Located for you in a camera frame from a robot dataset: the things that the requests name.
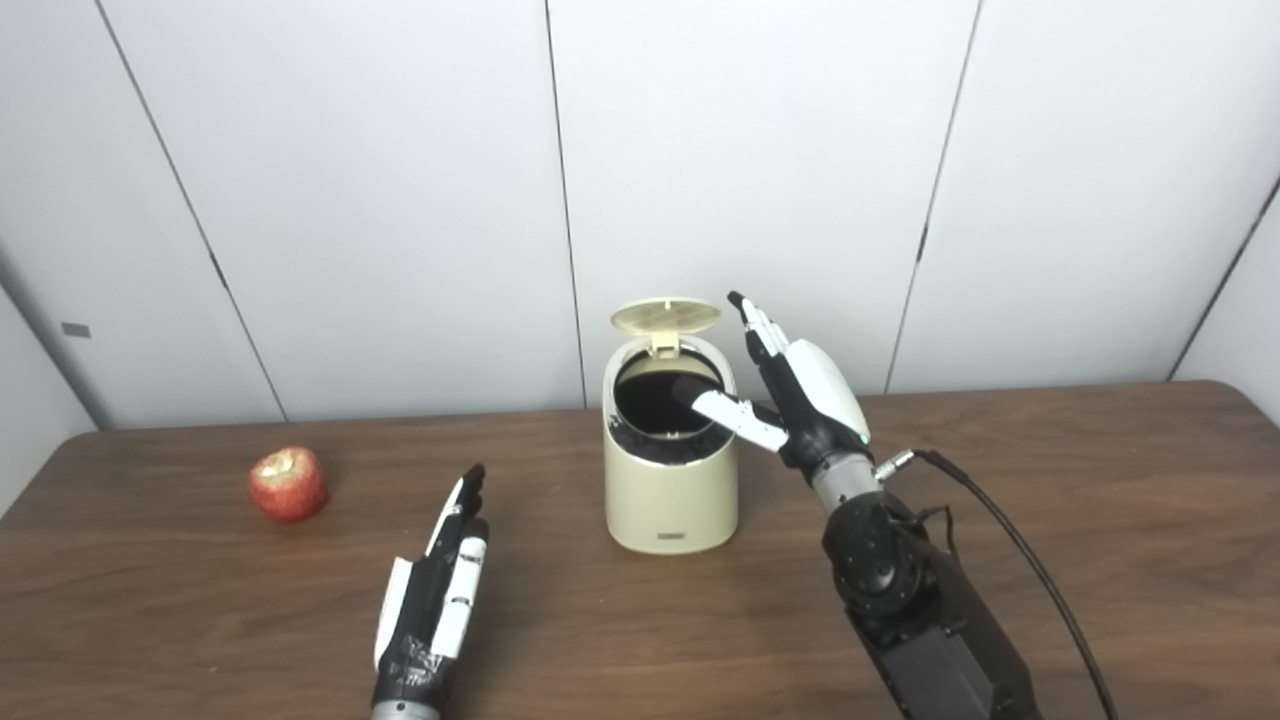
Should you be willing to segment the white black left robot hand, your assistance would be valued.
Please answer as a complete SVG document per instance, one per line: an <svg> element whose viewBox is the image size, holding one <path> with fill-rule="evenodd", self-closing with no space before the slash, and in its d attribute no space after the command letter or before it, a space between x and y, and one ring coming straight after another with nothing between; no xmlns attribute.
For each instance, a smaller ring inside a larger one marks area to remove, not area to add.
<svg viewBox="0 0 1280 720"><path fill-rule="evenodd" d="M428 548L394 560L374 643L374 719L443 719L474 615L490 528L480 516L486 469L453 486Z"/></svg>

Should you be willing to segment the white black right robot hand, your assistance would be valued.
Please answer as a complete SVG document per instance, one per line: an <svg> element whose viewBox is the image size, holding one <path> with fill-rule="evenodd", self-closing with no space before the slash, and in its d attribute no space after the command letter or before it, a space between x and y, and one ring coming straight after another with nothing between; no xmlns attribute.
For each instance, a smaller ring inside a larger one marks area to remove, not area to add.
<svg viewBox="0 0 1280 720"><path fill-rule="evenodd" d="M788 340L744 295L732 292L728 300L742 319L749 356L773 407L758 407L691 377L675 382L673 397L740 438L777 454L808 484L847 456L870 459L865 415L829 355L810 341Z"/></svg>

